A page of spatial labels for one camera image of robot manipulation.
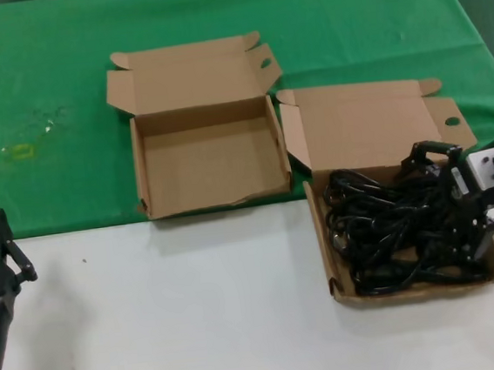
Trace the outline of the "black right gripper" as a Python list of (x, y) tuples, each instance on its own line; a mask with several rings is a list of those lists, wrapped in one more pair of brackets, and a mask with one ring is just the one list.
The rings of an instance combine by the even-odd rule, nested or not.
[[(479, 183), (464, 159), (463, 148), (439, 141), (413, 144), (411, 152), (401, 163), (402, 178), (413, 173), (426, 177), (439, 175), (442, 194), (448, 212), (448, 250), (459, 260), (478, 262), (491, 247), (494, 236), (494, 218), (487, 216), (483, 207)], [(447, 160), (434, 162), (431, 155), (442, 155)]]

